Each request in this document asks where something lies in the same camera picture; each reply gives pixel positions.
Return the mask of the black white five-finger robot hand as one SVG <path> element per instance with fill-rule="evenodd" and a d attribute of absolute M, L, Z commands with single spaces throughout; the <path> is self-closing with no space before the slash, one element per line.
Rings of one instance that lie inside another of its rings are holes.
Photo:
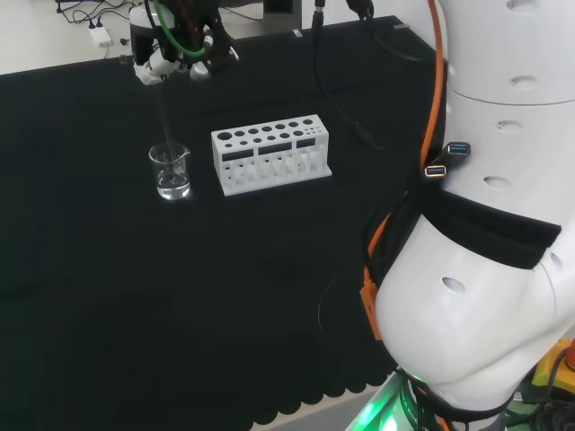
<path fill-rule="evenodd" d="M 239 62 L 216 1 L 144 1 L 128 21 L 133 67 L 144 85 L 176 72 L 204 81 Z"/>

